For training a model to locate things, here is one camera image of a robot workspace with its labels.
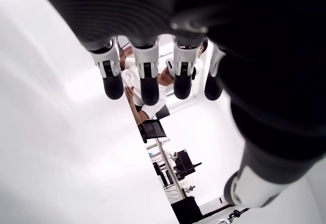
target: metal rod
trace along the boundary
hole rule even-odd
[[[181,198],[185,199],[186,197],[185,197],[185,195],[184,195],[184,193],[183,193],[183,191],[182,191],[182,189],[181,189],[181,187],[179,185],[179,181],[178,181],[176,175],[174,174],[174,171],[173,171],[173,169],[172,169],[172,167],[171,167],[171,165],[169,163],[169,160],[168,160],[167,156],[164,153],[161,142],[157,138],[155,139],[155,141],[156,141],[156,144],[157,144],[157,147],[158,147],[159,151],[161,152],[164,163],[167,166],[167,169],[168,169],[168,171],[170,173],[170,176],[172,178],[172,181],[174,183],[175,188],[177,189],[177,191],[178,191],[179,195],[181,196]]]
[[[156,146],[157,146],[157,144],[153,144],[151,146],[148,146],[146,149],[149,150],[149,149],[155,148]]]

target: black fingertip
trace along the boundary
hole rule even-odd
[[[108,76],[107,78],[103,78],[104,90],[106,95],[113,99],[119,99],[123,95],[124,88],[121,73],[117,76]]]
[[[186,99],[192,88],[192,77],[181,75],[176,75],[174,78],[174,95],[178,99]]]
[[[141,93],[144,104],[149,106],[155,105],[159,98],[157,77],[145,77],[141,79]]]
[[[205,96],[207,99],[214,101],[217,100],[223,91],[223,86],[219,74],[216,77],[212,77],[208,73],[206,85],[205,85]]]

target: robotic finger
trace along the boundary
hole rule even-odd
[[[100,69],[106,95],[111,99],[121,98],[123,83],[116,39],[111,38],[106,47],[89,52],[95,61],[95,65]]]
[[[155,105],[159,99],[158,90],[158,37],[151,43],[140,45],[130,38],[136,65],[141,79],[141,93],[146,105]]]
[[[225,55],[226,54],[222,52],[216,44],[214,44],[213,54],[210,61],[209,72],[205,85],[205,96],[209,100],[217,100],[223,91],[218,68],[221,59]]]
[[[187,46],[174,38],[174,94],[178,99],[186,99],[192,87],[192,74],[201,42],[196,46]]]

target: black equipment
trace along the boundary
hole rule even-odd
[[[186,149],[176,153],[176,160],[175,160],[175,164],[176,166],[174,167],[175,170],[175,174],[177,176],[177,179],[183,180],[185,176],[190,175],[191,173],[194,173],[195,167],[201,165],[202,163],[198,163],[198,164],[193,164],[192,161],[189,158],[189,155],[186,151]]]

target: human hand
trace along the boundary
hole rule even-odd
[[[134,87],[124,87],[124,93],[127,96],[127,100],[129,102],[129,104],[133,104],[133,88]]]

